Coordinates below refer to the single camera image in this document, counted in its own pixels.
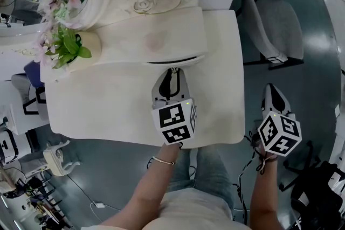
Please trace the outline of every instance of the gray floor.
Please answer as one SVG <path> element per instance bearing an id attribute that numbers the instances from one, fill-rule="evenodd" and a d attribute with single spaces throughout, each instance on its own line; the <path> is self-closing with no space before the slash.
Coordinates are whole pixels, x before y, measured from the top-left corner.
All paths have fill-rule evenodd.
<path id="1" fill-rule="evenodd" d="M 335 139 L 334 108 L 340 102 L 340 67 L 332 24 L 323 0 L 285 1 L 293 6 L 302 27 L 305 63 L 276 71 L 268 71 L 267 65 L 245 67 L 246 133 L 252 129 L 253 121 L 261 118 L 260 103 L 265 85 L 274 83 L 286 95 L 301 123 L 303 141 L 289 159 L 292 165 L 302 166 L 308 140 L 313 141 L 315 153 L 322 160 L 330 156 Z M 232 8 L 238 8 L 239 3 L 240 0 L 234 0 Z M 243 30 L 240 18 L 238 21 L 244 61 L 259 59 L 259 52 Z M 45 141 L 56 144 L 66 139 L 53 134 L 49 126 L 37 129 L 37 133 L 42 145 Z M 218 148 L 230 178 L 236 183 L 242 168 L 251 158 L 252 149 L 246 140 L 235 145 L 219 145 Z M 70 177 L 92 200 L 123 208 L 146 171 L 147 161 L 157 150 L 156 147 L 123 142 L 72 140 L 64 148 L 64 153 L 66 159 L 82 162 Z M 281 166 L 283 160 L 279 161 L 278 181 L 288 183 L 295 175 L 284 170 Z M 255 167 L 252 165 L 243 175 L 243 192 L 248 208 L 256 176 Z M 54 177 L 53 184 L 57 187 L 54 197 L 63 200 L 60 207 L 76 228 L 98 223 L 89 208 L 89 199 L 75 183 L 68 177 Z M 241 209 L 236 189 L 231 189 L 235 208 Z M 279 192 L 279 219 L 285 228 L 293 222 L 289 193 Z M 110 208 L 95 212 L 101 220 L 116 213 Z M 236 220 L 241 221 L 241 211 L 234 214 Z"/>

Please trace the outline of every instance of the green leaf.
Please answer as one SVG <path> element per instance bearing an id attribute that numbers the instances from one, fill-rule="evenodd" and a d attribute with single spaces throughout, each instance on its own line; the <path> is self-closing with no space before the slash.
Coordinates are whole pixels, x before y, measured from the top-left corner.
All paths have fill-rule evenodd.
<path id="1" fill-rule="evenodd" d="M 56 55 L 57 53 L 52 53 L 52 51 L 48 50 L 47 52 L 45 52 L 46 55 Z"/>
<path id="2" fill-rule="evenodd" d="M 54 41 L 53 44 L 62 46 L 64 44 L 64 41 L 62 39 L 59 39 L 59 40 Z"/>
<path id="3" fill-rule="evenodd" d="M 75 37 L 71 38 L 69 36 L 66 36 L 64 38 L 64 45 L 72 55 L 77 55 L 79 51 L 79 47 L 75 42 Z"/>
<path id="4" fill-rule="evenodd" d="M 69 54 L 69 51 L 65 47 L 65 45 L 60 46 L 59 48 L 56 49 L 56 53 L 59 54 L 59 58 L 62 57 L 63 55 Z"/>
<path id="5" fill-rule="evenodd" d="M 92 57 L 90 50 L 86 47 L 83 47 L 83 46 L 81 48 L 79 48 L 78 56 L 85 58 L 85 59 Z"/>
<path id="6" fill-rule="evenodd" d="M 60 40 L 64 40 L 64 29 L 61 25 L 58 26 L 58 37 Z"/>
<path id="7" fill-rule="evenodd" d="M 67 54 L 64 55 L 63 57 L 61 57 L 58 60 L 58 63 L 53 67 L 54 69 L 59 69 L 62 66 L 64 66 L 66 63 L 68 63 L 71 59 L 73 59 L 75 57 L 75 55 L 71 55 L 71 54 Z"/>
<path id="8" fill-rule="evenodd" d="M 73 29 L 66 28 L 64 30 L 64 38 L 66 38 L 66 37 L 69 37 L 75 41 L 76 40 L 75 31 Z"/>

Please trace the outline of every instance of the leg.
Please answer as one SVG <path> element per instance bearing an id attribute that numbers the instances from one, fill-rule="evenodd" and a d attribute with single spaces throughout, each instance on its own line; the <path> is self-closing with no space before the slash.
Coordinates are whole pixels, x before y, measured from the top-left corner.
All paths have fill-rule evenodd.
<path id="1" fill-rule="evenodd" d="M 180 150 L 167 192 L 193 187 L 193 182 L 189 178 L 189 165 L 190 150 Z"/>
<path id="2" fill-rule="evenodd" d="M 58 145 L 51 146 L 48 149 L 51 150 L 52 152 L 56 152 L 58 149 L 60 149 L 64 146 L 67 146 L 70 142 L 71 142 L 70 140 L 67 140 L 65 143 L 60 143 Z"/>
<path id="3" fill-rule="evenodd" d="M 216 146 L 211 145 L 198 149 L 194 180 L 196 189 L 223 198 L 229 208 L 233 208 L 232 183 Z"/>
<path id="4" fill-rule="evenodd" d="M 64 169 L 64 175 L 71 173 L 75 166 L 80 165 L 80 162 L 74 162 L 67 170 Z"/>
<path id="5" fill-rule="evenodd" d="M 66 170 L 68 166 L 71 166 L 73 163 L 72 162 L 68 162 L 66 165 L 63 166 L 63 169 Z"/>

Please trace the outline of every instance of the person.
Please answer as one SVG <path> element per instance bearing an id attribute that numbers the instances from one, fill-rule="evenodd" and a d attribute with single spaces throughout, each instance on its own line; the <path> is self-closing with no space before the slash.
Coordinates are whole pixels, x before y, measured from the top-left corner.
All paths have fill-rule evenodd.
<path id="1" fill-rule="evenodd" d="M 198 149 L 194 179 L 189 177 L 189 153 L 178 144 L 164 145 L 124 209 L 101 225 L 82 229 L 249 229 L 232 220 L 232 184 L 215 146 Z M 257 174 L 250 208 L 253 230 L 282 230 L 277 218 L 277 158 L 271 160 L 265 173 Z"/>
<path id="2" fill-rule="evenodd" d="M 0 193 L 6 194 L 22 187 L 27 178 L 46 168 L 47 162 L 43 158 L 21 163 L 16 159 L 5 165 L 0 162 Z"/>

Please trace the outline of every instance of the wrist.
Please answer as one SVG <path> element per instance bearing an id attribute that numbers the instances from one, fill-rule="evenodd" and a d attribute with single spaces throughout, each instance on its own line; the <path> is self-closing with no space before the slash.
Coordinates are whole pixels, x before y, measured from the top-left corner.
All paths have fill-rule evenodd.
<path id="1" fill-rule="evenodd" d="M 158 153 L 157 157 L 167 161 L 167 162 L 175 162 L 177 159 L 178 152 L 180 150 L 180 144 L 173 144 L 173 145 L 163 145 L 160 152 Z"/>

